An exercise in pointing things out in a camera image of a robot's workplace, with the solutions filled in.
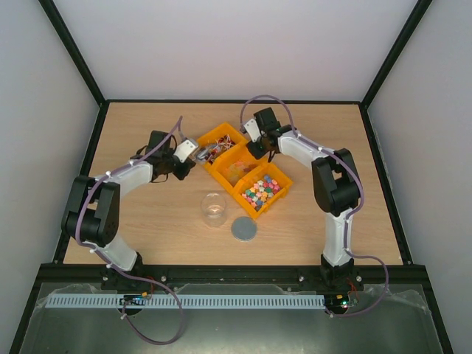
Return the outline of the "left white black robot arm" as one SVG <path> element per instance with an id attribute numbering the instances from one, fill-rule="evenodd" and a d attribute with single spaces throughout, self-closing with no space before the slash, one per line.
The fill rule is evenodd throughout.
<path id="1" fill-rule="evenodd" d="M 159 176 L 173 174 L 185 179 L 195 162 L 198 149 L 193 139 L 176 141 L 173 133 L 152 131 L 148 143 L 128 162 L 97 177 L 74 179 L 63 214 L 61 228 L 105 261 L 109 268 L 130 279 L 142 277 L 142 256 L 119 235 L 121 200 L 131 191 L 154 183 Z"/>

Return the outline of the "metal scoop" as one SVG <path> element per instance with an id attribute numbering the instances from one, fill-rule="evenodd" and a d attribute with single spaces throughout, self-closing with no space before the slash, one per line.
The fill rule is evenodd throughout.
<path id="1" fill-rule="evenodd" d="M 219 145 L 206 145 L 196 152 L 195 160 L 201 164 L 213 164 L 222 151 L 223 149 Z"/>

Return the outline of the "yellow bin with gummies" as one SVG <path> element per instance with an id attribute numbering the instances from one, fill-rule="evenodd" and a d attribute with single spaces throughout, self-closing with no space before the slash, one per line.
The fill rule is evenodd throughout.
<path id="1" fill-rule="evenodd" d="M 209 174 L 231 195 L 238 182 L 267 161 L 267 156 L 254 158 L 245 143 L 237 144 L 215 159 Z"/>

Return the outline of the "grey round jar lid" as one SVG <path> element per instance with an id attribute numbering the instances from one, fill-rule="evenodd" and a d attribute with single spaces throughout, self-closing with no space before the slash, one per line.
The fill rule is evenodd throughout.
<path id="1" fill-rule="evenodd" d="M 248 242 L 255 238 L 257 224 L 250 217 L 239 217 L 233 221 L 231 232 L 237 240 Z"/>

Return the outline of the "yellow bin with lollipops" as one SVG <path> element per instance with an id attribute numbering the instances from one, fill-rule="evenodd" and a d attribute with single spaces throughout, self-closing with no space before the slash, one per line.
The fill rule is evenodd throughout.
<path id="1" fill-rule="evenodd" d="M 228 152 L 247 143 L 247 139 L 228 122 L 224 122 L 198 138 L 197 143 L 199 148 L 195 160 L 210 171 Z"/>

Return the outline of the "black front mounting rail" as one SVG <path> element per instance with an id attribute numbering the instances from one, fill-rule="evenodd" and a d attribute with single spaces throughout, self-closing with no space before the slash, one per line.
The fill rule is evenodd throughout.
<path id="1" fill-rule="evenodd" d="M 366 284 L 421 284 L 430 286 L 423 265 L 389 265 L 388 276 L 380 265 L 357 265 L 349 276 L 357 288 Z M 321 267 L 310 266 L 222 266 L 222 265 L 145 265 L 142 277 L 171 288 L 187 284 L 277 285 L 295 291 L 332 292 L 323 280 Z M 101 289 L 134 292 L 149 289 L 143 281 L 130 280 L 103 265 L 43 264 L 34 286 L 43 283 L 91 283 Z"/>

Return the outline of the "yellow bin with colourful candies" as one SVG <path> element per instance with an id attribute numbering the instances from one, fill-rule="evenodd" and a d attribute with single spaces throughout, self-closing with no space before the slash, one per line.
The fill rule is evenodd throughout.
<path id="1" fill-rule="evenodd" d="M 236 183 L 232 197 L 250 218 L 256 220 L 285 197 L 292 184 L 275 164 L 264 162 Z"/>

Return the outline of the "clear plastic jar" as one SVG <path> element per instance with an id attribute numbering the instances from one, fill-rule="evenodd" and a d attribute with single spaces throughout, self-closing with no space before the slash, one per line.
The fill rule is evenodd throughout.
<path id="1" fill-rule="evenodd" d="M 203 220 L 207 226 L 219 227 L 226 222 L 226 200 L 216 192 L 208 193 L 201 202 Z"/>

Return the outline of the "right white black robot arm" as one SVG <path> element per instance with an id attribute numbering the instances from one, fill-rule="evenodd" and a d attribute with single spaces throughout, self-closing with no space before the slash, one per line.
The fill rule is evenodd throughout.
<path id="1" fill-rule="evenodd" d="M 246 147 L 254 158 L 282 154 L 310 169 L 315 201 L 326 213 L 320 274 L 328 288 L 339 288 L 353 271 L 352 221 L 364 203 L 351 152 L 324 147 L 304 136 L 293 124 L 281 125 L 272 108 L 241 121 L 240 130 L 249 135 Z"/>

